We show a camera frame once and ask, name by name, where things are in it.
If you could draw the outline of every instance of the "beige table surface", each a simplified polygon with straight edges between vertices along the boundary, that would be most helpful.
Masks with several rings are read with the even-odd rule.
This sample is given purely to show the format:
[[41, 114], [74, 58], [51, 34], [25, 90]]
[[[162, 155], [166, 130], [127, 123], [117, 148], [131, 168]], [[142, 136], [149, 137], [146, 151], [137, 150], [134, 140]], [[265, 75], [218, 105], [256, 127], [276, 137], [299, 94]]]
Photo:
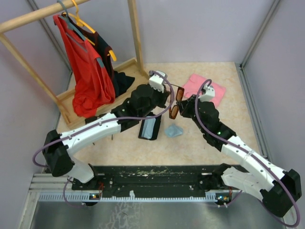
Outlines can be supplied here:
[[[258, 152], [250, 116], [233, 62], [150, 63], [145, 65], [145, 69], [161, 70], [167, 73], [171, 83], [177, 85], [185, 84], [190, 75], [196, 73], [226, 87], [226, 93], [217, 108], [220, 119]], [[72, 80], [70, 87], [74, 86], [75, 81]], [[156, 108], [154, 113], [157, 114], [160, 110]], [[168, 138], [164, 130], [172, 123], [182, 127], [184, 134]], [[139, 129], [140, 125], [137, 125], [114, 135], [113, 140], [111, 136], [103, 138], [95, 142], [95, 145], [91, 144], [76, 153], [75, 157], [94, 166], [236, 164], [234, 160], [209, 146], [191, 119], [178, 115], [175, 120], [171, 120], [168, 113], [165, 113], [155, 141], [138, 139]], [[59, 133], [69, 130], [62, 118], [57, 130]]]

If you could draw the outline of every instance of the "wooden pole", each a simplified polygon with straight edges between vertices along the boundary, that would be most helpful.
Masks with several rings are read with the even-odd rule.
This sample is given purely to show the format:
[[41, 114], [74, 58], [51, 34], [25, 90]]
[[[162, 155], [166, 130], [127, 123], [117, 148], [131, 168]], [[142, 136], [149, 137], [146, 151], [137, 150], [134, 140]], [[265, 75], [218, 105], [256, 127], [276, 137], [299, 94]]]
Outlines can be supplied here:
[[64, 104], [57, 98], [57, 96], [51, 91], [48, 85], [40, 78], [40, 76], [35, 72], [35, 70], [25, 60], [22, 54], [17, 50], [17, 48], [10, 42], [10, 40], [4, 34], [0, 34], [0, 42], [4, 44], [4, 46], [19, 61], [19, 63], [31, 74], [34, 80], [43, 88], [43, 90], [57, 104], [57, 106], [58, 107], [62, 106], [64, 110], [67, 113], [69, 113], [68, 109], [64, 106]]
[[137, 6], [135, 0], [128, 0], [128, 8], [129, 8], [130, 21], [132, 24], [133, 42], [134, 42], [135, 54], [137, 56], [138, 68], [141, 74], [148, 76], [143, 67], [139, 20], [138, 20], [138, 12], [137, 12]]
[[[87, 1], [89, 0], [75, 0], [78, 5]], [[62, 3], [66, 6], [67, 9], [74, 6], [74, 3], [71, 0], [63, 0]], [[20, 26], [29, 24], [33, 21], [38, 21], [41, 18], [53, 15], [62, 10], [62, 6], [59, 3], [55, 3], [53, 5], [8, 20], [0, 24], [0, 34], [18, 28]]]

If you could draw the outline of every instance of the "gray floor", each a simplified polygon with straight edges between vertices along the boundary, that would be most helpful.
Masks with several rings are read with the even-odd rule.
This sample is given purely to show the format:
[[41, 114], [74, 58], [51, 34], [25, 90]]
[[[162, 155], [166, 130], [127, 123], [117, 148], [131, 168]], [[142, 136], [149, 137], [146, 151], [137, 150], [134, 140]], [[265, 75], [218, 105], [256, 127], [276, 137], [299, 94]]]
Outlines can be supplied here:
[[31, 229], [283, 229], [247, 194], [228, 209], [211, 203], [99, 203], [72, 208], [39, 202]]

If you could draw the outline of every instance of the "robotic arm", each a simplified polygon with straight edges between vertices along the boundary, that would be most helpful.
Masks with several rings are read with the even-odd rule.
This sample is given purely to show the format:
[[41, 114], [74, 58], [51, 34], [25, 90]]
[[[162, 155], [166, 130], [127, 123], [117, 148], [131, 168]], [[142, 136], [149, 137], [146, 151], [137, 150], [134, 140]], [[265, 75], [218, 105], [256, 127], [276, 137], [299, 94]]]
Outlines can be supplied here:
[[[73, 158], [73, 155], [83, 147], [95, 142], [98, 139], [123, 132], [135, 125], [139, 117], [146, 117], [154, 108], [165, 108], [165, 103], [170, 92], [166, 91], [164, 81], [154, 74], [149, 84], [142, 84], [137, 87], [123, 104], [102, 115], [95, 121], [78, 129], [58, 134], [56, 130], [48, 133], [45, 145], [58, 139], [65, 139], [62, 142], [53, 144], [43, 151], [49, 169], [54, 177], [69, 175], [80, 182], [92, 187], [96, 185], [96, 176], [91, 165]], [[292, 203], [282, 187], [260, 165], [251, 155], [255, 155], [268, 166], [276, 176], [281, 179], [295, 200], [301, 197], [301, 182], [297, 172], [291, 169], [286, 172], [280, 167], [270, 163], [253, 149], [247, 146], [236, 133], [219, 120], [219, 112], [214, 104], [209, 102], [215, 96], [211, 86], [203, 88], [203, 95], [199, 97], [198, 112], [200, 120], [206, 128], [217, 136], [246, 149], [246, 154], [236, 147], [225, 143], [202, 128], [195, 115], [195, 95], [189, 99], [177, 102], [180, 115], [191, 118], [203, 134], [208, 144], [220, 152], [232, 157], [237, 163], [243, 166], [248, 173], [238, 171], [234, 167], [221, 164], [207, 179], [216, 180], [220, 187], [229, 186], [238, 188], [263, 202], [265, 207], [278, 217], [282, 217], [291, 208]], [[206, 184], [201, 182], [202, 188], [207, 190]]]

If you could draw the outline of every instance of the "black garment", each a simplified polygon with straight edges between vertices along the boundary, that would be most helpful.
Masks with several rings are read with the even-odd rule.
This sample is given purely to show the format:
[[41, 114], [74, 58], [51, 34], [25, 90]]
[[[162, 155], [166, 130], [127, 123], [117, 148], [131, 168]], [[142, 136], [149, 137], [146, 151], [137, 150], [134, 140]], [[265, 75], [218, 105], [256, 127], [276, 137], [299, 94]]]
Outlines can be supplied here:
[[92, 41], [95, 45], [93, 45], [96, 52], [101, 56], [103, 64], [105, 65], [106, 71], [111, 78], [114, 90], [115, 97], [125, 93], [127, 89], [133, 84], [134, 77], [127, 76], [125, 73], [118, 73], [113, 70], [110, 56], [108, 53], [112, 48], [107, 44], [107, 42], [98, 34], [98, 32], [91, 33], [83, 30], [81, 27], [76, 25], [71, 18], [69, 21], [90, 41]]

